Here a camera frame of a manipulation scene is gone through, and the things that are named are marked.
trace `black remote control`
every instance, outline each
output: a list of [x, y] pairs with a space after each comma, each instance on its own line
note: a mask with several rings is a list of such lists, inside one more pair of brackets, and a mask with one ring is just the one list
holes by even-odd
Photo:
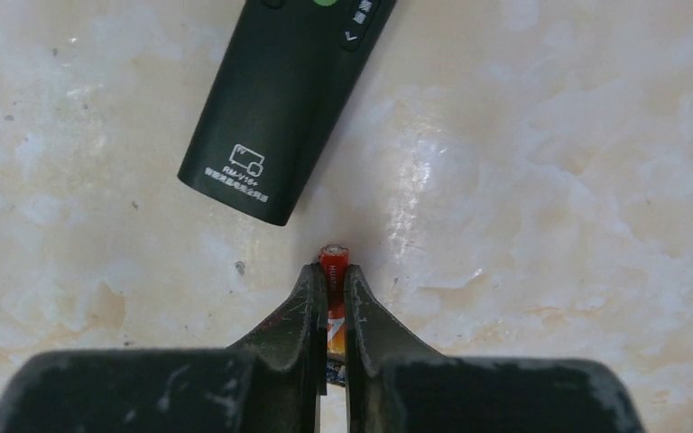
[[285, 226], [396, 0], [246, 0], [179, 178]]

